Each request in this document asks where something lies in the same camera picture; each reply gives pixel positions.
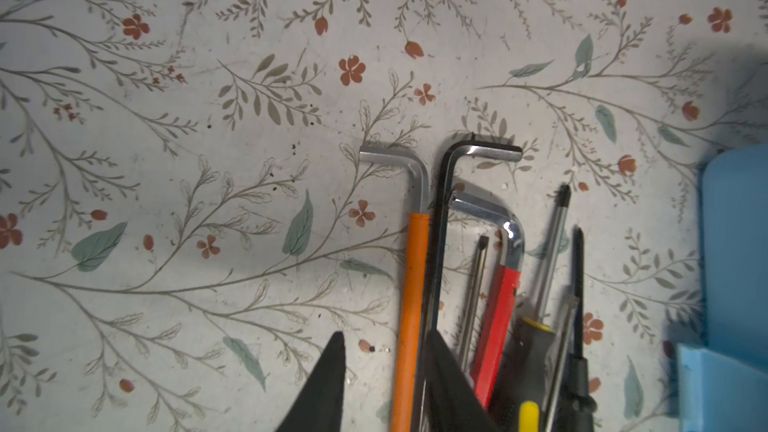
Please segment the long black hex key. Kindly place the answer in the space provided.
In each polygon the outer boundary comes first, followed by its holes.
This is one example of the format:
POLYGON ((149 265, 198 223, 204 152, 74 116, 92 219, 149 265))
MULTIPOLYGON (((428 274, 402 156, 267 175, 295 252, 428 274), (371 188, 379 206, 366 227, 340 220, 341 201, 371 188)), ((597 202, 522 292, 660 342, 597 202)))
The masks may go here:
POLYGON ((452 192, 455 166, 464 156, 519 162, 522 154, 523 151, 518 146, 492 143, 472 137, 451 144, 442 155, 437 174, 434 213, 428 241, 411 431, 421 431, 426 423, 426 336, 428 332, 435 330, 438 324, 444 247, 448 227, 448 200, 452 192))

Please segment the yellow black screwdriver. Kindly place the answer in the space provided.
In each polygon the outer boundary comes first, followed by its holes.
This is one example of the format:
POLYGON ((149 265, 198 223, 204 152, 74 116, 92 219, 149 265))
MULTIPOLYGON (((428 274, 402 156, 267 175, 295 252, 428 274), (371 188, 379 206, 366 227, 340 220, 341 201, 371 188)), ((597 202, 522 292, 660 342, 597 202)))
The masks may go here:
POLYGON ((538 431, 546 395, 546 359, 555 332, 543 322, 564 223, 571 199, 571 188, 560 186, 552 229, 546 242, 539 270, 540 290, 531 316, 520 322, 507 380, 502 385, 493 412, 503 431, 538 431))

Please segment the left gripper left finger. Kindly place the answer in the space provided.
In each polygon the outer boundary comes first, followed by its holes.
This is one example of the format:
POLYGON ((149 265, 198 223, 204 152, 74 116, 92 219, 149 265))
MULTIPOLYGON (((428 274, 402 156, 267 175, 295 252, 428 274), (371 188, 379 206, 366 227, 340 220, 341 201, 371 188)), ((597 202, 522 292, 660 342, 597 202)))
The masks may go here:
POLYGON ((330 337, 277 431, 339 432, 343 417, 345 375, 344 334, 337 331, 330 337))

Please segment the orange handled black screwdriver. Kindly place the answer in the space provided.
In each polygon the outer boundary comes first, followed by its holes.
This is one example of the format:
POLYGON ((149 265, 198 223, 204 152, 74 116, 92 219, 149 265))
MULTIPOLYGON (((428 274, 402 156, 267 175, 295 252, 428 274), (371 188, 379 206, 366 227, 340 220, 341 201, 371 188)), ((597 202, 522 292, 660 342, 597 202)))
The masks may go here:
POLYGON ((589 392, 588 360, 584 356, 584 233, 578 226, 573 237, 574 293, 578 299, 573 321, 572 350, 566 356, 555 431, 594 431, 597 404, 589 392))

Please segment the light blue plastic tool box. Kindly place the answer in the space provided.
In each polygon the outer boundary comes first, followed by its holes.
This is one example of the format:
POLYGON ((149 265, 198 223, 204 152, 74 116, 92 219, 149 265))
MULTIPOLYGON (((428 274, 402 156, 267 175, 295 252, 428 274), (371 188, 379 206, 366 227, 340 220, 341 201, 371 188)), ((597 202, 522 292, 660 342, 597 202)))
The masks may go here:
POLYGON ((715 157, 701 190, 704 342, 677 346, 682 431, 767 428, 767 146, 715 157))

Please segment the red handled hex key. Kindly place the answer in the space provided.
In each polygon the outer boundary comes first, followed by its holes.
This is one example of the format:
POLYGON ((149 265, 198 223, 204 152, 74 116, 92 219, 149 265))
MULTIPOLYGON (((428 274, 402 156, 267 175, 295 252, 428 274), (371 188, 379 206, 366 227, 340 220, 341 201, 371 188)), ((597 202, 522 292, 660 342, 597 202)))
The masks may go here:
POLYGON ((450 206, 458 212, 496 226, 502 238, 500 258, 490 287, 474 363, 470 369, 475 396, 487 408, 493 395, 520 285, 524 232, 522 224, 511 211, 467 192, 453 192, 450 206))

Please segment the clear handled small screwdriver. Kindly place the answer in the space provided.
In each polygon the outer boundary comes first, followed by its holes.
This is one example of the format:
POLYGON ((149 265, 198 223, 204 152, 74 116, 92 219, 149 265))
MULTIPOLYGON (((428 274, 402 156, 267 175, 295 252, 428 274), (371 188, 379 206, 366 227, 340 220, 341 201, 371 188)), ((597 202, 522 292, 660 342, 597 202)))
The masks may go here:
POLYGON ((459 366, 465 373, 467 373, 469 369, 469 352, 471 348, 474 321, 479 300, 479 290, 482 285, 485 263, 487 259, 488 245, 489 237, 482 235, 479 238, 475 256, 472 262, 472 268, 470 269, 468 297, 464 309, 461 330, 462 334, 459 343, 459 366))

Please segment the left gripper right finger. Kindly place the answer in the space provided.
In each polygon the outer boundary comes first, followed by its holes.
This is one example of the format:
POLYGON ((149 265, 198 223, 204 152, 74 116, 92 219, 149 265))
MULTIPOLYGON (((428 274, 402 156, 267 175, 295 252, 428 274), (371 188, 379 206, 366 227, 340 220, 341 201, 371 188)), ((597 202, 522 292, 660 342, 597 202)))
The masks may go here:
POLYGON ((424 359, 430 431, 498 430, 437 330, 426 336, 424 359))

